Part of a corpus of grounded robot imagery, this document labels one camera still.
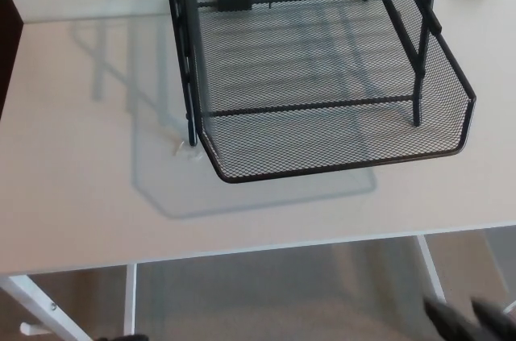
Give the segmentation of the black three-fingered right robot hand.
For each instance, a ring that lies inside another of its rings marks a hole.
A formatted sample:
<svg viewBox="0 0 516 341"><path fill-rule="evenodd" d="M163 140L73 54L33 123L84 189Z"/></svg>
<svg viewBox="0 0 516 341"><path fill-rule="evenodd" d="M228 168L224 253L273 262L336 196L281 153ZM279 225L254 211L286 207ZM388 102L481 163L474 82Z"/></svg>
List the black three-fingered right robot hand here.
<svg viewBox="0 0 516 341"><path fill-rule="evenodd" d="M423 305L427 317L443 340L515 340L515 319L484 299L471 299L477 323L470 322L461 312L444 301L426 297Z"/></svg>

